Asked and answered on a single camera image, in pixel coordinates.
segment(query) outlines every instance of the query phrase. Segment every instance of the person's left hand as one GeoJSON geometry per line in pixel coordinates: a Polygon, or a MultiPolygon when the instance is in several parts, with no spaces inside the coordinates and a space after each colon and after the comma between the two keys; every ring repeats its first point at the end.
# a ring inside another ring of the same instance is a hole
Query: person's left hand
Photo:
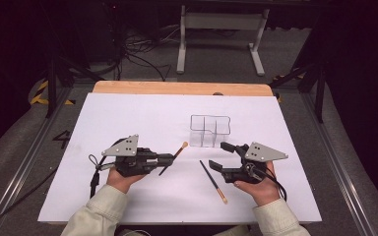
{"type": "Polygon", "coordinates": [[[128,190],[130,190],[132,184],[143,179],[145,176],[146,175],[135,175],[124,177],[118,171],[116,171],[115,167],[112,167],[109,169],[109,175],[108,179],[106,180],[106,184],[126,194],[128,193],[128,190]]]}

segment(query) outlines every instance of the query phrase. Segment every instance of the hand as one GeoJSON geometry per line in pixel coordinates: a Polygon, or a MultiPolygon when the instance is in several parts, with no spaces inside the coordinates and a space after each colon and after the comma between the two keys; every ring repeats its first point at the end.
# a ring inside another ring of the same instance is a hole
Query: hand
{"type": "MultiPolygon", "coordinates": [[[[267,162],[267,167],[272,170],[273,173],[275,173],[275,168],[272,161],[267,162]]],[[[244,181],[237,180],[234,182],[234,186],[251,195],[258,207],[274,202],[281,197],[279,195],[278,186],[269,178],[265,178],[258,184],[249,184],[244,181]]]]}
{"type": "Polygon", "coordinates": [[[146,175],[135,175],[124,177],[118,171],[116,171],[115,167],[112,167],[109,169],[109,175],[108,179],[106,180],[106,184],[126,194],[128,193],[128,190],[130,190],[132,184],[143,179],[145,176],[146,175]]]}

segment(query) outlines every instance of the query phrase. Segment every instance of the desk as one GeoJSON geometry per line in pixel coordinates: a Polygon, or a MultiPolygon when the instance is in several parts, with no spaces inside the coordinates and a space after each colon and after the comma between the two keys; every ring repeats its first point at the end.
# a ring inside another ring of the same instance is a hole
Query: desk
{"type": "MultiPolygon", "coordinates": [[[[275,161],[278,178],[287,190],[287,203],[300,222],[321,220],[279,104],[268,86],[98,82],[88,94],[38,221],[65,223],[86,203],[95,171],[89,154],[100,159],[102,150],[134,134],[140,136],[139,147],[175,153],[182,142],[189,141],[190,115],[206,112],[231,118],[229,143],[250,145],[255,141],[288,153],[288,159],[275,161]],[[217,91],[227,95],[204,95],[217,91]]],[[[211,170],[228,199],[225,205],[200,159],[212,159],[224,167],[240,166],[237,155],[220,148],[187,147],[161,176],[158,168],[133,185],[121,224],[255,223],[251,197],[225,184],[221,175],[211,170]]],[[[102,171],[100,184],[106,177],[107,171],[102,171]]]]}

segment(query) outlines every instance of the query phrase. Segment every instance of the sleeve cuff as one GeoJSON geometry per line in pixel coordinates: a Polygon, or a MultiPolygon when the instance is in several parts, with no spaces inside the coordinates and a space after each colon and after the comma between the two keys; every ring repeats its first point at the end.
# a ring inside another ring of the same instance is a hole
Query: sleeve cuff
{"type": "Polygon", "coordinates": [[[281,233],[299,225],[296,216],[283,199],[254,207],[253,212],[263,234],[281,233]]]}
{"type": "Polygon", "coordinates": [[[119,222],[127,206],[127,196],[109,185],[104,185],[88,201],[87,207],[101,215],[119,222]]]}

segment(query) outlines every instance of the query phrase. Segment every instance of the sleeve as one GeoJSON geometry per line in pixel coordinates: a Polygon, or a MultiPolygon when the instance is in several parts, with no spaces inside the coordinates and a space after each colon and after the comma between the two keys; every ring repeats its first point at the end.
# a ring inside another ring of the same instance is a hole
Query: sleeve
{"type": "Polygon", "coordinates": [[[104,185],[69,219],[63,235],[112,236],[127,206],[127,196],[104,185]]]}
{"type": "Polygon", "coordinates": [[[253,208],[254,215],[264,236],[308,236],[283,199],[253,208]]]}

